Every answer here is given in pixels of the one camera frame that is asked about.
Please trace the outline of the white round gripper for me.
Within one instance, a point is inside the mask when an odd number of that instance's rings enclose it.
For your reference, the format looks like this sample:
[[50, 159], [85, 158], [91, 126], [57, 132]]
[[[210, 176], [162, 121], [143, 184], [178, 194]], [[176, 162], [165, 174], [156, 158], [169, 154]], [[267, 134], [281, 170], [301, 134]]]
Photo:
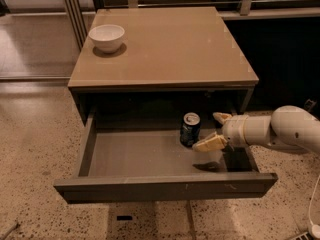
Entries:
[[204, 139], [196, 142], [192, 149], [196, 152], [209, 152], [224, 149], [227, 144], [232, 147], [246, 147], [247, 142], [244, 135], [245, 123], [248, 115], [232, 116], [228, 113], [214, 112], [213, 118], [222, 127], [222, 134], [212, 133]]

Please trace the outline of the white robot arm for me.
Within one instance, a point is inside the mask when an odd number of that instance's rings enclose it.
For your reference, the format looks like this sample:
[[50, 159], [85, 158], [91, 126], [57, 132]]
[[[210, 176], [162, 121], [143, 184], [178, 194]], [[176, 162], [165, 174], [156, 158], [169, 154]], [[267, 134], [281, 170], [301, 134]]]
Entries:
[[195, 143], [197, 152], [258, 145], [286, 153], [320, 153], [320, 121], [302, 108], [282, 106], [268, 116], [215, 112], [213, 117], [222, 125], [221, 133]]

